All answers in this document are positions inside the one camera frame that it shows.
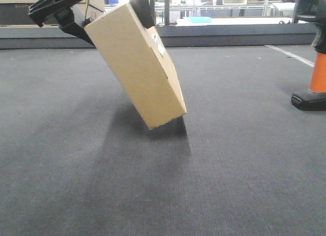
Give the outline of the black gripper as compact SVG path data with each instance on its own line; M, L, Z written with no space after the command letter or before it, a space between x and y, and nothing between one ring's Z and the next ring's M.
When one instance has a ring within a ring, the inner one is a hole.
M28 16L39 27L42 27L46 20L54 17L61 31L94 46L85 31L85 26L91 22L91 19L85 19L81 9L76 5L81 1L83 0L38 0L29 6Z

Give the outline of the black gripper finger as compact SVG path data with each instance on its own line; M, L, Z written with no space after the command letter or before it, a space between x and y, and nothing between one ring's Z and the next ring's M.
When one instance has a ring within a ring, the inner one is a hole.
M130 4L143 27L151 28L154 26L149 0L130 0Z

